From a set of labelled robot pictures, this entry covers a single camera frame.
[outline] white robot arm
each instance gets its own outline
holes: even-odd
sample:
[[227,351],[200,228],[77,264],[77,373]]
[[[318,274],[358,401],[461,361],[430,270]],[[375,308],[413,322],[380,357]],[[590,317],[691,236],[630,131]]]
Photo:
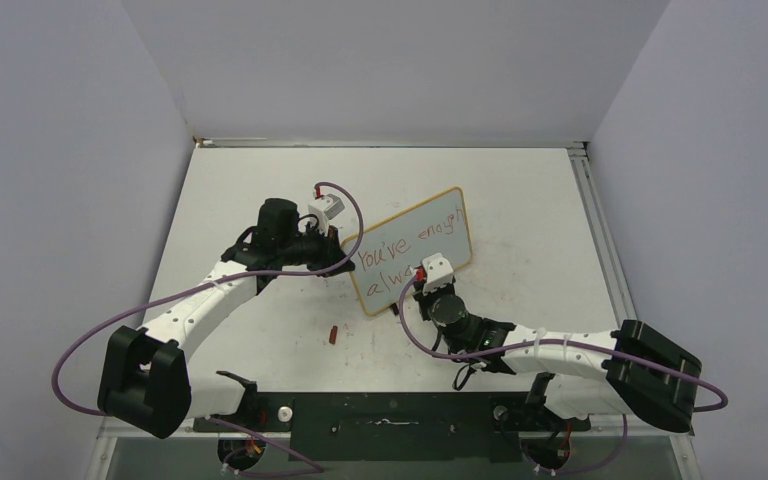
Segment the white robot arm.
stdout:
[[467,378],[474,371],[544,372],[529,395],[540,397],[540,404],[561,419],[635,414],[663,430],[690,430],[697,384],[707,385],[699,380],[701,363],[646,324],[626,320],[618,330],[565,333],[498,322],[469,313],[455,294],[454,271],[442,255],[423,260],[415,274],[413,296],[422,318],[435,325],[449,353],[422,346],[407,328],[403,311],[402,326],[426,353],[468,363]]
[[[192,295],[138,330],[123,326],[111,335],[99,409],[159,438],[186,418],[237,411],[247,389],[256,389],[254,382],[228,372],[189,378],[187,362],[231,312],[260,294],[277,273],[288,274],[280,272],[284,266],[306,265],[312,274],[328,270],[321,276],[353,270],[329,223],[343,210],[338,197],[318,192],[304,217],[289,200],[266,200],[257,225],[225,251]],[[304,218],[311,222],[299,232]],[[328,268],[339,262],[339,268]]]

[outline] whiteboard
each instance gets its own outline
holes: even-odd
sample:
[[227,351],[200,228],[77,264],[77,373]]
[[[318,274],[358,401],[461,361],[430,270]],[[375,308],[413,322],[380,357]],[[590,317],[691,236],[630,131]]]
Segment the whiteboard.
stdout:
[[[343,242],[343,251],[354,247],[357,235]],[[411,267],[423,258],[442,253],[457,270],[472,260],[464,193],[452,187],[414,205],[363,232],[363,241],[352,257],[352,283],[361,308],[377,315],[399,300],[413,278]]]

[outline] white knob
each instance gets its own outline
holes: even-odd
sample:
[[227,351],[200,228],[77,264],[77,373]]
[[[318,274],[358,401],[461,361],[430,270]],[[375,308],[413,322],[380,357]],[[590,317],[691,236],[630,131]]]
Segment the white knob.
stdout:
[[278,409],[278,420],[287,423],[293,418],[293,409],[290,407],[281,407]]

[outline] gray wall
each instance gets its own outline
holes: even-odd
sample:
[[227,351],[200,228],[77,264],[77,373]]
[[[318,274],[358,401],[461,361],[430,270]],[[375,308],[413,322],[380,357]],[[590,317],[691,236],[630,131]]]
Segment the gray wall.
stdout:
[[768,478],[768,1],[673,0],[590,152],[638,315],[731,394],[706,478]]
[[[0,479],[83,478],[59,354],[147,297],[191,141],[121,4],[0,2]],[[67,366],[94,403],[99,340]]]
[[124,0],[196,134],[582,140],[667,0]]

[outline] orange wire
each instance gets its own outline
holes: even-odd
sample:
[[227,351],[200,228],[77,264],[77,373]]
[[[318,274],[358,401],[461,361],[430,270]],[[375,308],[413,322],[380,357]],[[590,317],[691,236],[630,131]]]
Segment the orange wire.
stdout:
[[258,455],[260,455],[260,453],[263,451],[260,449],[260,447],[257,446],[257,443],[254,441],[254,437],[249,437],[248,443],[251,445],[252,449],[257,452]]
[[572,425],[570,425],[570,423],[567,422],[567,437],[564,439],[564,443],[562,443],[561,446],[558,447],[558,450],[564,448],[569,443],[570,436],[572,436]]

